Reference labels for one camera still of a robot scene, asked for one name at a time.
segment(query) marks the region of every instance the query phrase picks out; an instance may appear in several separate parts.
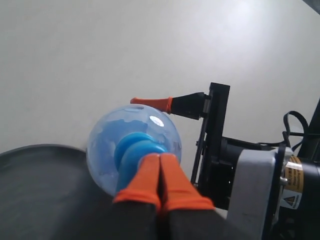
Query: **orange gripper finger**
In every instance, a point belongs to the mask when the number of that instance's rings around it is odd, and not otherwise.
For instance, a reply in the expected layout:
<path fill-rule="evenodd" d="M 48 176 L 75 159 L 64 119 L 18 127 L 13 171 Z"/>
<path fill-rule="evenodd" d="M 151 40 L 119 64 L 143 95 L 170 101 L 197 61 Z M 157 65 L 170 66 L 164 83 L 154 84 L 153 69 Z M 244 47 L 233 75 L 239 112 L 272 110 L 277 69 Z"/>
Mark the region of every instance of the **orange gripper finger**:
<path fill-rule="evenodd" d="M 159 173 L 160 156 L 155 153 L 148 154 L 142 159 L 132 181 L 117 193 L 113 202 L 133 201 L 154 204 L 159 211 L 161 209 L 161 201 L 158 197 Z"/>
<path fill-rule="evenodd" d="M 160 155 L 160 172 L 163 181 L 164 195 L 162 211 L 172 210 L 213 210 L 212 201 L 201 196 L 189 182 L 179 166 L 177 157 L 170 153 Z"/>
<path fill-rule="evenodd" d="M 163 99 L 142 99 L 135 97 L 131 99 L 130 103 L 148 105 L 150 107 L 160 110 L 161 112 L 170 114 L 172 99 L 173 98 L 171 96 Z"/>

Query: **yellow label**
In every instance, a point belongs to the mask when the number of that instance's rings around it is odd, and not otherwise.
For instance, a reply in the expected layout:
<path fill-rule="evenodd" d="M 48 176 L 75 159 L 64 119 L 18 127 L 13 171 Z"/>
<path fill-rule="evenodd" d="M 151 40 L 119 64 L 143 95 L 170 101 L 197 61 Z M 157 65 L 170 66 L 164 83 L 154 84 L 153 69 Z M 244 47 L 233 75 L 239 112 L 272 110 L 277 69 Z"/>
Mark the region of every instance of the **yellow label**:
<path fill-rule="evenodd" d="M 288 179 L 288 184 L 284 188 L 302 194 L 304 190 L 304 171 L 298 157 L 292 156 L 290 158 L 284 176 Z"/>

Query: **transparent sphere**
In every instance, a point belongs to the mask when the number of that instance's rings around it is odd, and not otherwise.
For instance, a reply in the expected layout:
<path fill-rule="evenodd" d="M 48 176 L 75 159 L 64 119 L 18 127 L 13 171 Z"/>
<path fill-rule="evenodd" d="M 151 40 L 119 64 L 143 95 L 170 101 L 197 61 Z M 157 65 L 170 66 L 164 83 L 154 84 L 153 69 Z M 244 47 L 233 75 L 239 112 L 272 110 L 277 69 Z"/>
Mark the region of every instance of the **transparent sphere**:
<path fill-rule="evenodd" d="M 114 153 L 119 141 L 131 133 L 146 133 L 181 161 L 181 140 L 174 123 L 159 110 L 140 104 L 120 107 L 104 115 L 92 129 L 87 142 L 90 174 L 105 192 L 114 196 L 118 171 Z"/>

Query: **clear plastic bottle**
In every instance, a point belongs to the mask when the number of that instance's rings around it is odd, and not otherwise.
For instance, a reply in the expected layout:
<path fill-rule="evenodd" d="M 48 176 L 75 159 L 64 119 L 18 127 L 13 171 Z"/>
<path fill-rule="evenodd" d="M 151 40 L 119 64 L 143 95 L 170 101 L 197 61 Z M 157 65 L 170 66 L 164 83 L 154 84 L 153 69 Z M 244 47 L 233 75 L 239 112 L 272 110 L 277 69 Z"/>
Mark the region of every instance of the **clear plastic bottle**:
<path fill-rule="evenodd" d="M 165 113 L 131 104 L 96 123 L 87 142 L 87 164 L 96 184 L 114 196 L 134 176 L 140 158 L 151 152 L 173 153 L 180 162 L 178 131 Z"/>

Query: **black cable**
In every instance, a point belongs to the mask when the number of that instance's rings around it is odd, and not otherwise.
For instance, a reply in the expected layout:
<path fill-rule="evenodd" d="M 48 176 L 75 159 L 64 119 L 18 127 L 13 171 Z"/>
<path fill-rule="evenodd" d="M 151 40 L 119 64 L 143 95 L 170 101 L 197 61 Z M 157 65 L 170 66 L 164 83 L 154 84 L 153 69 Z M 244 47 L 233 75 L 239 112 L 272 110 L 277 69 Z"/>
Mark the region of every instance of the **black cable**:
<path fill-rule="evenodd" d="M 298 121 L 301 123 L 302 125 L 302 129 L 303 129 L 303 133 L 300 132 L 292 132 L 290 129 L 290 124 L 289 124 L 289 116 L 294 116 L 296 119 L 298 119 Z M 289 140 L 290 136 L 298 136 L 298 137 L 302 137 L 302 140 L 294 145 L 292 147 L 292 150 L 295 151 L 302 143 L 305 142 L 306 137 L 309 134 L 309 126 L 308 126 L 308 122 L 307 120 L 304 118 L 304 116 L 302 116 L 299 112 L 297 111 L 289 111 L 287 114 L 285 114 L 283 116 L 283 124 L 284 124 L 284 128 L 285 131 L 282 132 L 282 136 L 283 136 L 283 141 L 281 142 L 274 142 L 274 143 L 270 143 L 270 142 L 259 142 L 258 144 L 260 145 L 266 145 L 266 146 L 270 146 L 270 147 L 278 147 L 280 144 L 285 144 L 287 147 L 291 148 L 291 143 Z"/>

